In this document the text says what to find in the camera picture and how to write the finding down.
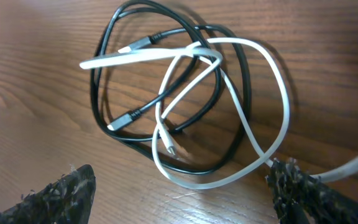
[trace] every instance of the cable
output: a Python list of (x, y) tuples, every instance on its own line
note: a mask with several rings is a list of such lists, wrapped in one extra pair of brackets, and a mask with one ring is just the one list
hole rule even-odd
[[(237, 112), (239, 113), (240, 119), (245, 127), (246, 133), (248, 134), (248, 137), (251, 141), (252, 146), (254, 147), (255, 151), (257, 152), (257, 154), (260, 156), (256, 161), (254, 161), (252, 164), (250, 164), (249, 166), (243, 168), (242, 170), (240, 170), (239, 172), (236, 172), (235, 174), (226, 177), (224, 179), (221, 179), (219, 181), (215, 181), (215, 182), (211, 182), (211, 183), (207, 183), (207, 184), (193, 184), (193, 183), (188, 183), (185, 182), (181, 179), (178, 179), (174, 176), (172, 176), (171, 174), (169, 174), (162, 166), (160, 163), (160, 159), (158, 158), (158, 149), (157, 149), (157, 138), (156, 136), (158, 135), (158, 132), (161, 131), (165, 134), (162, 134), (162, 136), (166, 136), (167, 138), (170, 138), (169, 134), (167, 133), (167, 130), (164, 128), (164, 126), (162, 125), (162, 119), (164, 117), (166, 117), (169, 112), (173, 109), (173, 107), (195, 86), (197, 85), (205, 76), (208, 75), (208, 71), (204, 71), (202, 74), (198, 75), (198, 77), (196, 77), (188, 86), (186, 86), (186, 88), (179, 93), (179, 95), (167, 106), (167, 108), (165, 109), (165, 111), (163, 112), (163, 114), (160, 114), (160, 110), (161, 110), (161, 102), (158, 102), (156, 104), (156, 109), (155, 109), (155, 117), (157, 120), (157, 125), (155, 127), (154, 130), (154, 135), (153, 135), (153, 141), (152, 141), (152, 152), (153, 152), (153, 157), (154, 157), (154, 162), (157, 166), (157, 168), (159, 169), (159, 171), (168, 179), (170, 179), (172, 182), (182, 186), (182, 187), (186, 187), (189, 189), (211, 189), (211, 188), (215, 188), (215, 187), (220, 187), (226, 184), (229, 184), (243, 176), (245, 176), (246, 174), (248, 174), (249, 172), (252, 172), (254, 169), (258, 168), (258, 166), (262, 165), (263, 162), (265, 162), (269, 167), (272, 166), (273, 162), (269, 159), (269, 157), (277, 150), (277, 148), (279, 147), (279, 145), (281, 144), (281, 142), (283, 141), (283, 138), (285, 136), (285, 133), (288, 129), (288, 124), (289, 124), (289, 119), (290, 119), (290, 107), (289, 107), (289, 99), (288, 99), (288, 95), (285, 89), (285, 84), (282, 80), (282, 77), (280, 75), (280, 71), (278, 70), (273, 58), (269, 55), (269, 53), (259, 44), (249, 41), (249, 40), (245, 40), (245, 39), (234, 39), (234, 38), (214, 38), (214, 39), (208, 39), (208, 42), (210, 43), (222, 43), (222, 42), (237, 42), (239, 44), (245, 44), (248, 45), (250, 47), (253, 47), (255, 49), (257, 49), (268, 61), (269, 65), (271, 66), (273, 73), (277, 79), (277, 83), (278, 83), (278, 87), (280, 89), (280, 93), (282, 95), (282, 100), (283, 100), (283, 123), (282, 123), (282, 127), (280, 128), (280, 132), (276, 138), (276, 140), (274, 141), (274, 143), (271, 145), (271, 147), (267, 150), (266, 153), (264, 153), (262, 151), (262, 149), (260, 148), (260, 146), (257, 144), (257, 141), (254, 137), (254, 135), (252, 134), (252, 131), (247, 123), (247, 120), (244, 116), (244, 113), (241, 110), (241, 105), (239, 103), (238, 97), (236, 95), (236, 92), (234, 91), (233, 85), (230, 81), (230, 79), (227, 77), (227, 75), (222, 71), (221, 74), (224, 78), (224, 81), (229, 89), (229, 92), (232, 96), (233, 102), (236, 106)], [(192, 47), (196, 47), (200, 45), (200, 43), (193, 43), (190, 44), (187, 48), (192, 48)], [(160, 87), (160, 91), (163, 91), (164, 88), (167, 85), (166, 80), (169, 79), (169, 76), (172, 74), (173, 69), (175, 68), (175, 65), (177, 64), (177, 62), (179, 61), (180, 57), (182, 55), (178, 55), (176, 56), (172, 63), (170, 64), (165, 77), (163, 79), (163, 82), (161, 84)], [(204, 57), (200, 57), (200, 60), (202, 60), (203, 62), (206, 62), (210, 65), (212, 65), (211, 61), (204, 58)], [(339, 180), (339, 179), (343, 179), (347, 176), (350, 176), (352, 174), (355, 174), (358, 172), (358, 156), (349, 161), (348, 163), (342, 165), (341, 167), (338, 167), (336, 169), (333, 169), (331, 171), (322, 173), (322, 174), (315, 174), (312, 175), (313, 178), (317, 178), (320, 179), (322, 182), (332, 182), (335, 180)]]
[[(274, 151), (278, 148), (278, 146), (283, 141), (285, 133), (288, 129), (289, 118), (290, 118), (289, 99), (288, 99), (288, 95), (287, 95), (287, 92), (285, 89), (284, 82), (282, 80), (280, 72), (279, 72), (273, 58), (269, 55), (269, 53), (262, 46), (260, 46), (259, 44), (255, 43), (255, 42), (249, 41), (249, 40), (237, 39), (237, 38), (214, 38), (214, 39), (208, 39), (208, 42), (211, 42), (211, 43), (218, 43), (218, 42), (233, 43), (233, 42), (235, 42), (235, 43), (239, 43), (239, 44), (245, 44), (245, 45), (248, 45), (248, 46), (251, 46), (251, 47), (257, 49), (267, 59), (269, 65), (271, 66), (273, 73), (277, 79), (277, 83), (278, 83), (280, 93), (282, 95), (282, 100), (283, 100), (282, 127), (281, 127), (280, 132), (279, 132), (276, 140), (274, 141), (274, 143), (271, 145), (271, 147), (267, 150), (266, 153), (263, 153), (260, 146), (257, 144), (257, 141), (256, 141), (255, 137), (253, 136), (252, 131), (247, 123), (245, 114), (242, 111), (241, 104), (238, 100), (236, 92), (234, 91), (234, 87), (233, 87), (230, 79), (227, 77), (227, 75), (223, 71), (221, 72), (221, 74), (224, 78), (224, 81), (229, 89), (229, 92), (232, 96), (232, 99), (236, 106), (237, 112), (239, 113), (240, 119), (244, 125), (244, 128), (245, 128), (247, 134), (249, 135), (251, 144), (254, 147), (254, 149), (257, 151), (257, 153), (259, 154), (260, 157), (256, 161), (254, 161), (252, 164), (250, 164), (249, 166), (240, 170), (239, 172), (236, 172), (235, 174), (233, 174), (229, 177), (226, 177), (222, 180), (215, 181), (215, 182), (208, 183), (208, 184), (188, 183), (188, 182), (184, 182), (183, 180), (170, 175), (163, 168), (163, 166), (160, 162), (160, 159), (158, 157), (157, 136), (158, 136), (158, 132), (161, 131), (161, 137), (162, 137), (163, 143), (168, 151), (170, 151), (169, 149), (172, 149), (175, 147), (175, 145), (171, 141), (172, 139), (171, 139), (168, 131), (166, 130), (166, 127), (162, 123), (163, 122), (162, 120), (169, 114), (169, 112), (174, 108), (174, 106), (192, 88), (194, 88), (194, 86), (196, 86), (204, 77), (206, 77), (214, 68), (216, 68), (219, 65), (219, 63), (222, 60), (222, 55), (219, 52), (216, 52), (216, 51), (213, 51), (210, 49), (194, 48), (194, 47), (200, 45), (200, 43), (196, 42), (196, 43), (190, 44), (185, 49), (135, 50), (128, 54), (112, 54), (112, 55), (108, 55), (106, 58), (102, 58), (102, 57), (94, 58), (94, 59), (90, 60), (89, 62), (84, 62), (81, 65), (81, 67), (87, 68), (87, 66), (98, 67), (98, 66), (105, 66), (105, 65), (119, 65), (119, 64), (124, 64), (124, 63), (132, 63), (132, 62), (139, 62), (139, 61), (146, 61), (146, 60), (155, 60), (155, 59), (159, 59), (159, 58), (175, 57), (163, 78), (163, 81), (162, 81), (162, 84), (161, 84), (161, 87), (159, 90), (159, 92), (162, 92), (162, 91), (164, 91), (165, 87), (167, 86), (167, 83), (170, 79), (170, 75), (172, 74), (177, 62), (179, 61), (179, 59), (182, 56), (194, 57), (195, 55), (210, 55), (210, 56), (217, 58), (217, 60), (215, 60), (214, 62), (211, 62), (210, 60), (208, 60), (204, 57), (200, 57), (200, 60), (210, 64), (210, 66), (205, 71), (203, 71), (201, 74), (199, 74), (188, 86), (186, 86), (186, 88), (183, 91), (181, 91), (179, 93), (179, 95), (168, 105), (168, 107), (165, 109), (163, 114), (160, 114), (161, 102), (158, 102), (156, 104), (155, 116), (156, 116), (156, 120), (157, 120), (157, 125), (154, 130), (153, 141), (152, 141), (152, 152), (153, 152), (155, 164), (158, 167), (158, 169), (160, 170), (160, 172), (165, 177), (170, 179), (172, 182), (174, 182), (182, 187), (189, 188), (189, 189), (210, 189), (210, 188), (214, 188), (214, 187), (220, 187), (222, 185), (226, 185), (228, 183), (231, 183), (231, 182), (243, 177), (244, 175), (246, 175), (249, 172), (253, 171), (254, 169), (258, 168), (258, 166), (260, 166), (263, 162), (265, 162), (268, 166), (271, 166), (272, 161), (269, 159), (269, 157), (274, 153)], [(336, 169), (333, 169), (331, 171), (328, 171), (328, 172), (325, 172), (322, 174), (312, 175), (312, 177), (321, 179), (321, 181), (323, 181), (323, 182), (329, 182), (329, 181), (339, 180), (341, 178), (355, 174), (356, 172), (358, 172), (358, 156), (355, 159), (349, 161), (348, 163), (344, 164), (341, 167), (338, 167)]]
[[(138, 9), (130, 9), (128, 11), (123, 11), (126, 7), (128, 7), (132, 4), (148, 4), (148, 5), (150, 5), (149, 4), (150, 2), (151, 1), (130, 1), (130, 2), (123, 4), (121, 7), (119, 7), (119, 9), (114, 13), (109, 25), (106, 27), (106, 29), (103, 33), (103, 36), (100, 40), (98, 48), (96, 49), (95, 57), (104, 55), (104, 53), (106, 51), (107, 41), (111, 34), (114, 23), (116, 21), (118, 21), (119, 19), (122, 19), (125, 16), (131, 15), (134, 13), (138, 13), (138, 12), (153, 12), (153, 13), (163, 14), (165, 16), (169, 16), (172, 13), (171, 11), (166, 11), (166, 10), (161, 10), (161, 9), (151, 8), (151, 7), (142, 7), (142, 8), (138, 8)], [(189, 29), (190, 29), (189, 27), (179, 28), (179, 29), (168, 30), (165, 32), (161, 32), (161, 33), (152, 35), (152, 36), (150, 36), (150, 38), (147, 37), (146, 39), (143, 39), (143, 42), (142, 42), (142, 39), (138, 40), (137, 43), (141, 43), (141, 44), (138, 45), (137, 47), (141, 48), (141, 47), (145, 47), (149, 44), (156, 44), (158, 41), (160, 41), (163, 38), (168, 37), (169, 35), (186, 32), (186, 31), (188, 32)], [(228, 37), (235, 37), (235, 35), (229, 29), (227, 29), (223, 26), (218, 26), (218, 25), (195, 26), (194, 29), (218, 31), (218, 32), (222, 32), (224, 35), (226, 35)], [(241, 66), (242, 82), (243, 82), (243, 97), (244, 97), (243, 109), (244, 109), (244, 112), (245, 112), (247, 118), (249, 118), (251, 94), (250, 94), (250, 76), (249, 76), (247, 59), (246, 59), (246, 56), (245, 56), (244, 51), (241, 46), (235, 45), (235, 44), (233, 44), (233, 46), (234, 46), (234, 49), (236, 50), (236, 54), (237, 54), (237, 57), (239, 58), (239, 62), (240, 62), (240, 66)], [(171, 94), (175, 89), (177, 89), (179, 87), (179, 85), (181, 85), (185, 81), (188, 74), (190, 74), (192, 68), (195, 66), (195, 63), (196, 63), (196, 57), (193, 58), (193, 60), (191, 61), (191, 63), (187, 67), (187, 69), (183, 72), (183, 74), (180, 75), (180, 77), (176, 81), (174, 81), (170, 85), (170, 87), (167, 88), (167, 90), (165, 92), (163, 92), (161, 95), (159, 95), (158, 97), (156, 97), (155, 99), (153, 99), (152, 101), (147, 103), (145, 106), (141, 107), (141, 108), (143, 108), (142, 110), (147, 110), (152, 105), (156, 104), (156, 102), (165, 98), (167, 95)], [(147, 146), (137, 144), (137, 142), (151, 141), (152, 135), (141, 135), (141, 136), (134, 136), (133, 134), (132, 135), (123, 135), (122, 132), (117, 133), (116, 131), (114, 131), (114, 128), (112, 126), (110, 126), (110, 128), (107, 128), (106, 122), (104, 121), (103, 117), (100, 115), (99, 106), (98, 106), (98, 88), (99, 88), (100, 78), (101, 78), (101, 69), (97, 70), (96, 78), (95, 78), (95, 70), (92, 69), (91, 70), (91, 81), (90, 81), (91, 105), (92, 105), (92, 111), (94, 114), (94, 118), (95, 118), (98, 126), (107, 135), (122, 142), (126, 146), (135, 149), (137, 152), (143, 154), (144, 156), (146, 156), (152, 160), (152, 154), (150, 153), (151, 149), (147, 149), (148, 148)], [(209, 111), (211, 109), (211, 107), (216, 102), (216, 100), (218, 98), (218, 94), (220, 92), (220, 90), (219, 90), (220, 89), (220, 81), (218, 81), (218, 78), (216, 80), (217, 81), (216, 81), (216, 88), (214, 90), (214, 94), (212, 95), (212, 97), (208, 101), (208, 103), (205, 104), (205, 106), (198, 113), (196, 113), (194, 116), (192, 116), (188, 121), (185, 121), (184, 123), (179, 124), (176, 128), (170, 130), (170, 134), (180, 133), (182, 131), (182, 129), (188, 127), (189, 125), (191, 125), (194, 122), (196, 122), (197, 120), (199, 120), (202, 117), (202, 115), (204, 115), (207, 111)], [(128, 116), (127, 114), (124, 114), (121, 117), (123, 117), (122, 119), (124, 120), (124, 122), (121, 124), (118, 123), (118, 124), (114, 124), (114, 125), (122, 127), (122, 124), (126, 125), (126, 123), (131, 123), (134, 120), (131, 116)], [(163, 161), (162, 164), (171, 170), (175, 170), (177, 172), (182, 172), (182, 173), (186, 173), (186, 174), (209, 174), (211, 172), (218, 170), (220, 167), (222, 167), (224, 164), (226, 164), (228, 161), (230, 161), (230, 159), (233, 157), (234, 153), (236, 152), (236, 149), (238, 148), (238, 145), (240, 144), (243, 136), (244, 136), (244, 130), (242, 128), (242, 125), (240, 125), (240, 127), (237, 131), (237, 134), (235, 135), (233, 142), (229, 146), (229, 149), (227, 150), (225, 155), (221, 158), (220, 161), (218, 161), (217, 164), (215, 164), (214, 166), (212, 166), (209, 169), (203, 169), (203, 170), (189, 169), (189, 168), (180, 167), (178, 165), (175, 165), (175, 164), (172, 164), (169, 162), (165, 162), (165, 161)]]
[[(160, 130), (164, 131), (164, 128), (161, 126), (162, 123), (162, 119), (164, 119), (169, 112), (171, 112), (171, 110), (173, 109), (173, 107), (181, 100), (181, 98), (183, 98), (195, 85), (197, 85), (198, 82), (200, 82), (206, 75), (208, 75), (207, 73), (202, 73), (200, 75), (198, 75), (188, 86), (186, 86), (186, 88), (184, 90), (182, 90), (179, 95), (167, 106), (167, 108), (164, 110), (163, 114), (160, 115), (160, 110), (161, 110), (161, 103), (157, 103), (156, 104), (156, 109), (155, 109), (155, 115), (156, 115), (156, 120), (157, 120), (157, 126), (154, 129), (154, 134), (153, 134), (153, 141), (152, 141), (152, 152), (153, 152), (153, 158), (154, 158), (154, 162), (157, 166), (157, 168), (159, 169), (159, 171), (168, 179), (170, 179), (172, 182), (182, 186), (182, 187), (186, 187), (189, 189), (211, 189), (211, 188), (215, 188), (215, 187), (220, 187), (222, 185), (226, 185), (228, 183), (231, 183), (241, 177), (243, 177), (244, 175), (248, 174), (249, 172), (253, 171), (254, 169), (258, 168), (258, 166), (260, 166), (262, 163), (266, 162), (268, 165), (271, 166), (272, 161), (269, 160), (269, 157), (277, 150), (277, 148), (279, 147), (279, 145), (281, 144), (281, 142), (284, 139), (285, 133), (287, 132), (288, 129), (288, 124), (289, 124), (289, 120), (290, 120), (290, 103), (289, 103), (289, 99), (288, 99), (288, 95), (287, 95), (287, 91), (285, 88), (285, 84), (283, 82), (283, 79), (281, 77), (280, 71), (278, 70), (273, 58), (270, 56), (270, 54), (259, 44), (252, 42), (250, 40), (245, 40), (245, 39), (238, 39), (238, 38), (213, 38), (213, 39), (208, 39), (208, 42), (210, 43), (221, 43), (221, 42), (226, 42), (226, 43), (237, 43), (237, 44), (244, 44), (244, 45), (248, 45), (250, 47), (253, 47), (255, 49), (257, 49), (268, 61), (269, 65), (271, 66), (273, 73), (277, 79), (277, 83), (278, 83), (278, 87), (280, 89), (280, 93), (282, 95), (283, 98), (283, 123), (282, 123), (282, 127), (280, 128), (280, 132), (278, 133), (278, 136), (276, 138), (276, 140), (273, 142), (273, 144), (271, 145), (271, 147), (267, 150), (266, 153), (263, 153), (262, 149), (260, 148), (260, 146), (258, 145), (254, 135), (252, 134), (252, 131), (248, 125), (248, 122), (246, 120), (245, 114), (243, 113), (242, 109), (241, 109), (241, 105), (239, 103), (238, 97), (236, 95), (236, 92), (234, 91), (234, 87), (230, 81), (230, 79), (226, 76), (225, 73), (221, 73), (221, 75), (224, 78), (224, 81), (229, 89), (229, 92), (232, 96), (233, 102), (236, 106), (237, 112), (239, 113), (241, 122), (244, 126), (244, 129), (251, 141), (252, 146), (254, 147), (254, 149), (257, 151), (257, 153), (259, 154), (259, 158), (254, 161), (252, 164), (250, 164), (249, 166), (243, 168), (242, 170), (240, 170), (239, 172), (236, 172), (235, 174), (226, 177), (222, 180), (219, 181), (215, 181), (212, 183), (208, 183), (208, 184), (194, 184), (194, 183), (189, 183), (189, 182), (185, 182), (179, 178), (176, 178), (174, 176), (172, 176), (171, 174), (169, 174), (161, 165), (160, 163), (160, 159), (158, 157), (158, 149), (157, 149), (157, 136), (158, 136), (158, 132)], [(199, 45), (200, 43), (193, 43), (191, 45), (189, 45), (188, 47), (195, 47), (197, 45)], [(175, 64), (178, 62), (178, 59), (175, 58), (173, 59), (171, 65)], [(200, 57), (200, 60), (206, 62), (206, 63), (211, 63), (211, 61), (209, 61), (208, 59), (204, 58), (204, 57)], [(174, 66), (171, 66), (168, 68), (166, 75), (170, 75), (170, 73), (172, 72), (172, 69)]]

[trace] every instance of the cable strain relief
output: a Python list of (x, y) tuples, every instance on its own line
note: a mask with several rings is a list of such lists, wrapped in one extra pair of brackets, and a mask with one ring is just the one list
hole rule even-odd
[(132, 111), (132, 113), (130, 114), (131, 118), (133, 121), (137, 120), (138, 118), (140, 118), (140, 116), (142, 116), (142, 112), (140, 110), (134, 110)]
[(150, 36), (150, 41), (152, 44), (156, 44), (163, 38), (164, 38), (164, 36), (161, 34), (161, 32), (158, 32), (158, 33), (155, 33), (154, 35)]

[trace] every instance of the connector tip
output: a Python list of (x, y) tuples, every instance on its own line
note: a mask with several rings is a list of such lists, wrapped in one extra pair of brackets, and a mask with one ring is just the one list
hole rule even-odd
[(107, 125), (107, 128), (110, 129), (111, 131), (114, 131), (114, 128), (111, 124)]
[(119, 49), (118, 50), (118, 53), (128, 53), (128, 52), (130, 52), (132, 49), (131, 49), (131, 47), (130, 46), (126, 46), (126, 47), (123, 47), (123, 48), (121, 48), (121, 49)]
[(80, 67), (82, 69), (90, 69), (90, 68), (92, 68), (92, 62), (89, 62), (89, 61), (81, 62)]

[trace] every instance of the table surface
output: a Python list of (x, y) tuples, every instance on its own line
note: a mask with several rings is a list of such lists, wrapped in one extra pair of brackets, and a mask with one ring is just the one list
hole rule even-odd
[[(90, 223), (277, 223), (265, 166), (218, 189), (188, 190), (170, 183), (152, 161), (97, 127), (90, 108), (89, 72), (78, 64), (92, 57), (121, 3), (0, 0), (0, 211), (19, 203), (21, 194), (39, 191), (69, 173), (71, 166), (91, 164), (97, 189)], [(358, 1), (163, 3), (199, 23), (222, 24), (239, 37), (275, 48), (290, 94), (291, 123), (274, 157), (294, 157), (303, 170), (315, 174), (358, 155)], [(154, 14), (125, 18), (114, 28), (109, 50), (175, 27), (171, 19)], [(181, 34), (161, 45), (188, 43), (189, 37)], [(241, 91), (234, 51), (229, 45), (222, 49), (228, 74)], [(266, 150), (280, 128), (282, 102), (267, 62), (256, 51), (245, 50), (252, 80), (251, 127)], [(106, 87), (112, 116), (151, 100), (168, 64), (162, 60), (110, 70), (101, 91)], [(179, 123), (195, 113), (213, 86), (214, 77), (206, 78), (169, 120)], [(150, 133), (153, 114), (149, 111), (127, 130)], [(196, 167), (216, 162), (238, 124), (225, 90), (213, 110), (178, 137), (188, 149), (186, 161)], [(234, 161), (222, 170), (187, 179), (217, 180), (256, 158), (245, 139)], [(358, 174), (329, 186), (358, 201)]]

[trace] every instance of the black cable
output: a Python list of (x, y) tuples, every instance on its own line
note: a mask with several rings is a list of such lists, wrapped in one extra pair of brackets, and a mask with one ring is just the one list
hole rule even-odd
[[(123, 12), (123, 10), (126, 7), (134, 5), (134, 4), (147, 4), (149, 6), (153, 6), (153, 7), (158, 6), (158, 7), (156, 7), (156, 8), (142, 7), (142, 8), (131, 9), (131, 10)], [(227, 29), (223, 26), (206, 25), (206, 26), (192, 27), (184, 19), (182, 19), (179, 15), (175, 14), (171, 10), (169, 10), (166, 7), (163, 7), (155, 2), (144, 1), (144, 0), (143, 1), (140, 1), (140, 0), (139, 1), (129, 1), (127, 3), (124, 3), (121, 7), (119, 7), (119, 9), (116, 11), (116, 13), (114, 13), (109, 25), (107, 26), (106, 30), (104, 31), (102, 39), (100, 40), (100, 43), (99, 43), (98, 48), (95, 53), (95, 57), (103, 55), (105, 53), (106, 47), (107, 47), (107, 42), (108, 42), (109, 36), (111, 34), (112, 27), (113, 27), (114, 23), (117, 20), (119, 20), (125, 16), (134, 14), (134, 13), (138, 13), (138, 12), (154, 12), (154, 13), (163, 14), (165, 16), (170, 16), (170, 17), (174, 18), (175, 20), (177, 20), (178, 22), (180, 22), (180, 24), (183, 25), (183, 27), (184, 27), (184, 28), (179, 28), (179, 29), (175, 29), (175, 30), (168, 30), (165, 32), (160, 32), (158, 34), (150, 36), (149, 40), (150, 40), (151, 44), (156, 44), (158, 41), (160, 41), (163, 38), (168, 37), (169, 35), (173, 35), (173, 34), (177, 34), (177, 33), (181, 33), (181, 32), (188, 32), (193, 41), (200, 41), (200, 43), (202, 44), (203, 47), (207, 47), (207, 45), (205, 45), (206, 41), (204, 40), (202, 35), (199, 32), (197, 32), (198, 29), (212, 30), (212, 31), (215, 30), (218, 32), (222, 32), (224, 35), (226, 35), (228, 37), (235, 37), (235, 35), (229, 29)], [(247, 64), (246, 56), (244, 54), (242, 47), (238, 44), (233, 44), (233, 46), (234, 46), (234, 48), (236, 50), (236, 54), (239, 58), (239, 62), (240, 62), (240, 66), (241, 66), (241, 73), (242, 73), (242, 77), (243, 77), (243, 81), (242, 81), (243, 82), (243, 95), (244, 95), (243, 110), (245, 112), (246, 117), (249, 118), (251, 95), (250, 95), (250, 77), (249, 77), (248, 64)], [(156, 102), (162, 100), (167, 95), (169, 95), (181, 83), (183, 83), (185, 81), (185, 78), (187, 77), (187, 75), (191, 72), (191, 70), (195, 66), (196, 60), (197, 60), (197, 58), (194, 58), (191, 61), (190, 65), (185, 70), (185, 72), (175, 82), (173, 82), (173, 84), (170, 85), (170, 87), (163, 94), (159, 95), (158, 97), (153, 99), (151, 102), (147, 103), (145, 106), (147, 108), (150, 108), (151, 106), (156, 104)], [(202, 117), (202, 115), (204, 115), (206, 112), (208, 112), (212, 108), (212, 106), (218, 100), (218, 95), (220, 92), (220, 71), (217, 71), (216, 75), (219, 76), (219, 79), (218, 78), (216, 79), (217, 85), (215, 86), (214, 94), (211, 97), (211, 99), (208, 101), (209, 104), (205, 105), (203, 107), (203, 109), (205, 108), (204, 111), (200, 110), (197, 114), (194, 115), (194, 117), (190, 118), (187, 122), (179, 125), (175, 129), (171, 130), (171, 133), (177, 133), (177, 132), (181, 131), (183, 128), (185, 128), (185, 127), (189, 126), (190, 124), (194, 123), (195, 121), (199, 120)], [(99, 127), (107, 135), (111, 136), (114, 139), (119, 140), (123, 144), (135, 149), (139, 153), (143, 154), (144, 156), (146, 156), (152, 160), (152, 154), (151, 154), (150, 148), (148, 147), (148, 149), (145, 149), (144, 145), (136, 144), (136, 142), (151, 141), (151, 139), (152, 139), (151, 135), (148, 135), (146, 137), (144, 137), (144, 136), (141, 136), (141, 137), (120, 136), (115, 131), (111, 131), (110, 129), (107, 128), (107, 124), (104, 121), (103, 117), (100, 115), (99, 107), (98, 107), (98, 88), (99, 88), (99, 81), (100, 81), (100, 76), (101, 76), (101, 68), (98, 69), (98, 74), (97, 74), (96, 79), (94, 76), (95, 76), (95, 69), (92, 69), (91, 70), (91, 80), (90, 80), (91, 104), (92, 104), (92, 110), (93, 110), (95, 120), (96, 120), (97, 124), (99, 125)], [(242, 127), (242, 125), (240, 125), (240, 127), (237, 131), (237, 134), (236, 134), (232, 144), (230, 145), (227, 153), (223, 156), (223, 158), (217, 164), (215, 164), (210, 169), (205, 169), (205, 170), (186, 169), (186, 168), (179, 167), (175, 164), (171, 164), (167, 161), (162, 161), (162, 164), (171, 170), (175, 170), (175, 171), (186, 173), (186, 174), (208, 174), (210, 172), (218, 170), (220, 167), (222, 167), (225, 163), (227, 163), (233, 157), (239, 143), (241, 142), (243, 135), (244, 135), (244, 128)]]

